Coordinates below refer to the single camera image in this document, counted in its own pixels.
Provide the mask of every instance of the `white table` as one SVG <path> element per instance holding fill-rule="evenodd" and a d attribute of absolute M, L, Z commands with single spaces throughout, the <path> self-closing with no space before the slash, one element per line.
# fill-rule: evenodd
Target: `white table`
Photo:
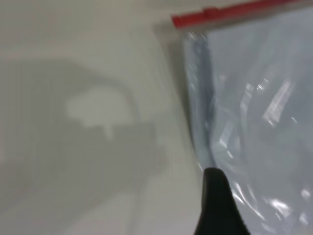
<path fill-rule="evenodd" d="M 169 16 L 211 3 L 1 1 L 1 235 L 193 233 L 201 172 Z"/>

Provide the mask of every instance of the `crumpled plastic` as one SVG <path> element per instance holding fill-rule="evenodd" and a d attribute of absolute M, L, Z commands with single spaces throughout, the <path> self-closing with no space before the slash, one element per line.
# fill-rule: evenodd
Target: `crumpled plastic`
<path fill-rule="evenodd" d="M 251 234 L 313 234 L 313 8 L 183 46 L 200 166 L 225 172 Z"/>

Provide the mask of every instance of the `red zipper seal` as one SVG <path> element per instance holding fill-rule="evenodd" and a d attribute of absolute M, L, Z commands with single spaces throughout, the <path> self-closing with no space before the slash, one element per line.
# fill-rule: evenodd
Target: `red zipper seal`
<path fill-rule="evenodd" d="M 213 23 L 230 18 L 243 17 L 249 14 L 275 8 L 283 4 L 298 1 L 303 0 L 259 0 L 226 8 L 209 7 L 205 8 L 201 12 L 173 16 L 172 21 L 176 28 L 184 28 L 198 24 Z"/>

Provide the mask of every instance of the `plastic bag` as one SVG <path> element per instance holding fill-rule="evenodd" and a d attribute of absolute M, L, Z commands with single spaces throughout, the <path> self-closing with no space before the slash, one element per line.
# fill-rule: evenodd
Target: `plastic bag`
<path fill-rule="evenodd" d="M 184 38 L 193 141 L 252 234 L 313 234 L 313 8 Z"/>

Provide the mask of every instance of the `black object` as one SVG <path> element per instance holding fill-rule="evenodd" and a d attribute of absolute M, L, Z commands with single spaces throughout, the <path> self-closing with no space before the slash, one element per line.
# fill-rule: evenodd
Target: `black object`
<path fill-rule="evenodd" d="M 250 235 L 220 169 L 204 171 L 202 212 L 195 235 Z"/>

